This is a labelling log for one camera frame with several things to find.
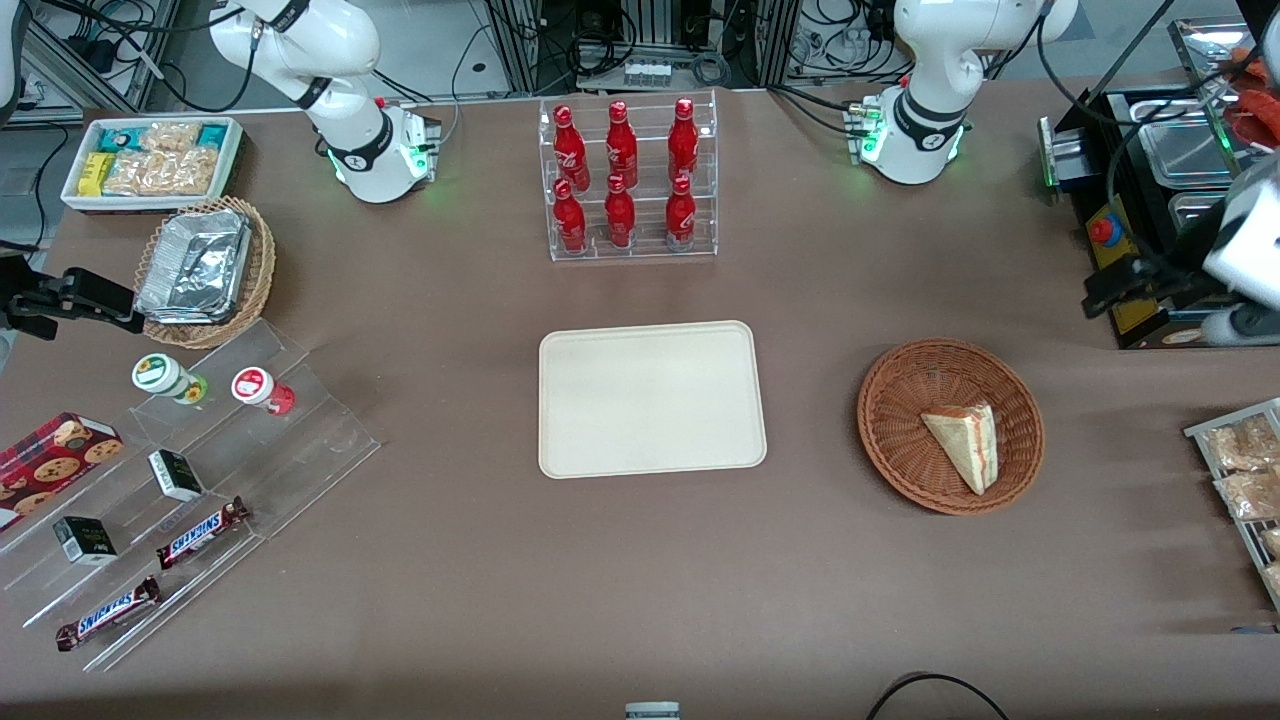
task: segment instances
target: white box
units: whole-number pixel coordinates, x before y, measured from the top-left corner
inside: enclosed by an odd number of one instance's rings
[[[209,183],[209,192],[205,195],[161,195],[148,197],[125,196],[83,196],[76,192],[81,173],[84,170],[84,159],[90,152],[97,151],[102,133],[123,128],[136,128],[148,126],[154,122],[166,123],[200,123],[204,126],[225,126],[227,136],[223,137],[223,146],[218,151],[218,165],[214,168],[214,179]],[[67,173],[67,182],[63,183],[63,202],[72,209],[84,213],[145,213],[147,210],[177,210],[195,205],[205,200],[215,200],[223,196],[227,182],[232,176],[232,167],[236,164],[236,154],[239,150],[243,129],[241,124],[227,117],[218,115],[177,115],[154,118],[113,118],[109,120],[93,120],[84,128],[84,137],[76,151],[76,161],[72,163],[70,172]]]

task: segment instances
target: brown table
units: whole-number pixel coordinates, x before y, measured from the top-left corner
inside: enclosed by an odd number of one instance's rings
[[[535,102],[468,105],[440,181],[389,206],[334,182],[303,115],[242,115],[241,195],[279,242],[266,316],[387,445],[108,674],[3,619],[0,716],[847,719],[938,670],[1020,720],[1275,717],[1280,638],[1226,634],[1274,614],[1180,429],[1277,395],[1276,351],[1120,352],[1082,316],[1080,233],[1037,190],[1062,99],[986,88],[925,187],[764,92],[719,101],[722,254],[644,268],[548,260]],[[68,213],[50,268],[125,281],[154,224]],[[755,332],[760,466],[541,475],[543,336],[717,319]],[[1002,512],[910,505],[852,434],[870,363],[933,334],[1039,400],[1044,468]],[[19,342],[0,443],[114,418],[141,397],[108,350],[156,348],[88,322]],[[882,717],[983,712],[916,685]]]

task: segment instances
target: red bottle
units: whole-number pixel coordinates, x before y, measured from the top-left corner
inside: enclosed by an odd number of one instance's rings
[[[609,172],[622,176],[627,187],[640,182],[640,152],[636,149],[636,131],[627,120],[627,104],[609,102],[609,135],[604,138],[609,154]]]
[[[681,174],[671,183],[667,199],[667,247],[684,252],[694,245],[694,213],[698,205],[689,195],[689,176]]]
[[[573,111],[568,105],[557,105],[552,111],[556,118],[556,164],[561,177],[573,183],[573,190],[586,192],[591,187],[591,172],[586,169],[586,143],[582,133],[573,127]]]
[[[556,178],[556,184],[552,187],[556,191],[552,214],[556,215],[556,228],[559,231],[564,252],[581,255],[586,252],[586,215],[582,213],[582,205],[573,197],[573,186],[567,179]]]
[[[620,250],[631,247],[636,234],[636,204],[627,192],[621,174],[609,176],[609,196],[604,200],[604,214],[609,218],[609,242]]]
[[[676,100],[676,122],[667,136],[667,152],[671,155],[667,164],[671,182],[676,182],[681,173],[694,177],[698,169],[698,126],[694,124],[694,101],[689,97]]]

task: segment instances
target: snack box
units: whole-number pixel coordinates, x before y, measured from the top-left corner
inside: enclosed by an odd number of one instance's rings
[[[0,532],[123,447],[110,425],[63,413],[0,452]]]
[[[148,126],[152,122],[172,123],[198,123],[225,128],[223,145],[218,151],[218,164],[214,167],[214,179],[209,183],[209,192],[205,195],[161,195],[150,197],[120,197],[111,195],[86,196],[79,193],[79,178],[84,172],[84,163],[90,155],[100,150],[102,136],[113,131]],[[113,118],[93,120],[84,128],[84,137],[81,138],[79,149],[76,151],[76,161],[67,173],[67,182],[63,183],[63,202],[82,213],[148,213],[175,210],[187,208],[206,200],[218,200],[225,195],[227,184],[230,182],[232,170],[236,167],[236,156],[239,150],[243,129],[241,124],[227,117],[218,115],[154,115],[146,118]]]

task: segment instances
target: acrylic bottle rack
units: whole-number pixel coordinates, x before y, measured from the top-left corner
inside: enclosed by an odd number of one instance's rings
[[[58,628],[155,575],[164,597],[159,606],[131,612],[64,653],[84,670],[110,669],[378,450],[351,410],[302,364],[305,356],[257,320],[191,368],[209,380],[204,400],[183,406],[152,396],[133,407],[113,421],[125,442],[119,455],[0,536],[5,603],[24,628],[49,638],[49,652],[58,652]],[[250,365],[294,389],[297,404],[288,414],[269,415],[230,396],[232,377]],[[147,464],[157,447],[186,455],[205,489],[198,500],[161,495]],[[156,548],[236,496],[252,515],[161,571]],[[119,556],[100,568],[68,562],[52,530],[63,515],[101,520]]]
[[[712,91],[686,94],[636,94],[621,96],[627,102],[631,127],[636,131],[640,150],[640,182],[631,188],[636,206],[635,242],[627,250],[609,242],[604,200],[608,197],[607,179],[609,163],[604,138],[609,132],[609,102],[616,97],[580,95],[559,100],[544,100],[539,108],[538,149],[543,164],[543,201],[547,206],[547,234],[552,260],[589,263],[591,260],[678,260],[716,255],[719,249],[719,223],[717,217],[718,154],[716,94]],[[698,126],[698,169],[692,176],[691,196],[698,204],[694,215],[694,240],[689,250],[675,252],[667,247],[667,199],[671,197],[671,178],[667,172],[667,136],[675,120],[676,100],[694,101],[694,124]],[[586,142],[586,165],[591,172],[591,186],[577,193],[586,213],[586,252],[571,255],[564,251],[556,229],[552,206],[556,196],[552,183],[559,177],[556,164],[556,123],[552,110],[568,105],[573,110],[573,124]]]

